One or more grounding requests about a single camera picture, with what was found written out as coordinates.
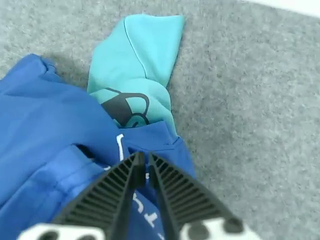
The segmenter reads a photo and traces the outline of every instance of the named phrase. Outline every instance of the floor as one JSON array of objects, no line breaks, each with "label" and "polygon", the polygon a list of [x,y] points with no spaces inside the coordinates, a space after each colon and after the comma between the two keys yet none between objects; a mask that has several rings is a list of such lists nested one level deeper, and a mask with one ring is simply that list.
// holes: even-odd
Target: floor
[{"label": "floor", "polygon": [[185,16],[169,91],[198,179],[264,240],[319,240],[320,19],[236,0],[0,0],[0,78],[32,52],[85,87],[94,46],[136,13]]}]

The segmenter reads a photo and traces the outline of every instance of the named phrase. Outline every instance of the clothing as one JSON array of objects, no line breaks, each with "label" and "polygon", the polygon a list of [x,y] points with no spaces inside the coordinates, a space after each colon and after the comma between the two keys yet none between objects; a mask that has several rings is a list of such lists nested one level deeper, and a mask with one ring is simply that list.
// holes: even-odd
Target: clothing
[{"label": "clothing", "polygon": [[166,89],[182,16],[130,15],[94,50],[87,91],[122,128],[165,121],[176,134]]},{"label": "clothing", "polygon": [[[152,151],[194,176],[183,140],[159,121],[119,128],[84,90],[64,83],[52,62],[31,54],[0,81],[0,233],[14,240],[50,222],[107,166]],[[85,146],[88,158],[77,146]],[[163,236],[153,192],[136,192],[129,240]]]}]

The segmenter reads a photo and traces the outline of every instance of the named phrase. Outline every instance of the white letter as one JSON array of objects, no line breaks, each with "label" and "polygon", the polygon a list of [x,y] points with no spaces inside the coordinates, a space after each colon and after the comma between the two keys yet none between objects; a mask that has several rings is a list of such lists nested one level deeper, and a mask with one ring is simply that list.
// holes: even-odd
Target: white letter
[{"label": "white letter", "polygon": [[134,193],[133,194],[133,201],[135,201],[138,204],[138,212],[142,213],[142,211],[144,210],[144,205],[142,204],[142,202],[137,198],[137,194]]},{"label": "white letter", "polygon": [[151,215],[148,215],[147,213],[144,215],[145,220],[151,225],[151,227],[155,227],[155,224],[153,223],[154,220],[158,218],[157,214],[154,212]]},{"label": "white letter", "polygon": [[119,159],[120,161],[122,161],[124,159],[124,149],[122,147],[122,143],[121,143],[121,139],[124,137],[123,134],[119,134],[118,136],[116,136],[116,142],[118,143],[118,147],[119,147]]}]

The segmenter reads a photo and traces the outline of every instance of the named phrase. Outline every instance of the blue fabric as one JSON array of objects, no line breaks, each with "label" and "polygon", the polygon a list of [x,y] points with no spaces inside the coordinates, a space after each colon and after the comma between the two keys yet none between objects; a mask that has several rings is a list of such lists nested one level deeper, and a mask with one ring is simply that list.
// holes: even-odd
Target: blue fabric
[{"label": "blue fabric", "polygon": [[[95,162],[77,145],[86,146]],[[95,98],[64,83],[51,62],[24,57],[0,81],[1,239],[50,222],[105,167],[136,151],[156,152],[195,175],[183,140],[165,121],[119,128]],[[149,190],[134,196],[129,240],[163,236]]]},{"label": "blue fabric", "polygon": [[130,15],[95,48],[87,91],[118,126],[165,121],[176,133],[166,87],[183,27],[184,18],[179,15]]}]

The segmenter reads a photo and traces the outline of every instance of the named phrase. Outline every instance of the gray carpet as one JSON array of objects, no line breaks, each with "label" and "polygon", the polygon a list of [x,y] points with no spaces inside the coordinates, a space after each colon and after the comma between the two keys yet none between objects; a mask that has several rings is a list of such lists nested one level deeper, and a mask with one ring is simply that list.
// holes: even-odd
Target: gray carpet
[{"label": "gray carpet", "polygon": [[0,76],[51,57],[86,86],[121,17],[186,18],[169,90],[197,176],[265,240],[320,239],[320,19],[233,0],[0,0]]}]

